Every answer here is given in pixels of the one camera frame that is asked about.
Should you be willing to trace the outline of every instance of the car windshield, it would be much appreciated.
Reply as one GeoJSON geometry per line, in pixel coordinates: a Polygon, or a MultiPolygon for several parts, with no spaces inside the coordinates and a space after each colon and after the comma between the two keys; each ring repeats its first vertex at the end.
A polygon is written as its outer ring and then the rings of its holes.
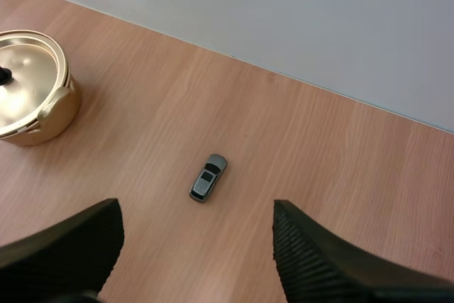
{"type": "Polygon", "coordinates": [[[205,169],[206,170],[209,170],[210,172],[214,173],[214,174],[219,174],[221,172],[221,170],[219,169],[218,166],[215,166],[213,165],[212,163],[207,163],[205,165],[205,169]]]}

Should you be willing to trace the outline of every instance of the wood grain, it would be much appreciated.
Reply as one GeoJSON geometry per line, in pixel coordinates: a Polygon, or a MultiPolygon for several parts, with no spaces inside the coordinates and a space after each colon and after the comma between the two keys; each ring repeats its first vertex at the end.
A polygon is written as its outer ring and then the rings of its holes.
{"type": "Polygon", "coordinates": [[[284,302],[272,204],[290,199],[454,280],[453,135],[63,0],[0,0],[0,30],[19,28],[63,46],[84,99],[59,138],[0,143],[0,244],[118,197],[107,302],[284,302]],[[198,204],[211,153],[228,168],[198,204]]]}

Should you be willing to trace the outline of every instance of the silver toy car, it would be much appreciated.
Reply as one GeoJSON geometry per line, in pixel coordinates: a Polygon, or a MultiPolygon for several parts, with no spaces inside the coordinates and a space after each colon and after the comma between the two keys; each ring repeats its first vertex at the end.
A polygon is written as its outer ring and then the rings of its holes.
{"type": "Polygon", "coordinates": [[[206,201],[226,166],[227,160],[223,156],[211,154],[192,185],[189,196],[197,202],[206,201]]]}

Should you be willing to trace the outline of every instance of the pot handle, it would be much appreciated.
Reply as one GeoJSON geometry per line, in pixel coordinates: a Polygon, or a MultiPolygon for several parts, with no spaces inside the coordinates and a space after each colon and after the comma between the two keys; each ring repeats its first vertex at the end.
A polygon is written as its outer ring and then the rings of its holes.
{"type": "Polygon", "coordinates": [[[70,88],[55,90],[50,101],[38,114],[40,130],[52,135],[64,130],[79,111],[80,99],[70,88]]]}

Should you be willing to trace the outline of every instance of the lid handle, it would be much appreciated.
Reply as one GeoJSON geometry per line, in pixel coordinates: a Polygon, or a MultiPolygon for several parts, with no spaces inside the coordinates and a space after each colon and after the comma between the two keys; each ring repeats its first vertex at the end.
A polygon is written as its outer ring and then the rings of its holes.
{"type": "Polygon", "coordinates": [[[0,85],[8,83],[13,77],[11,70],[5,67],[0,67],[0,85]]]}

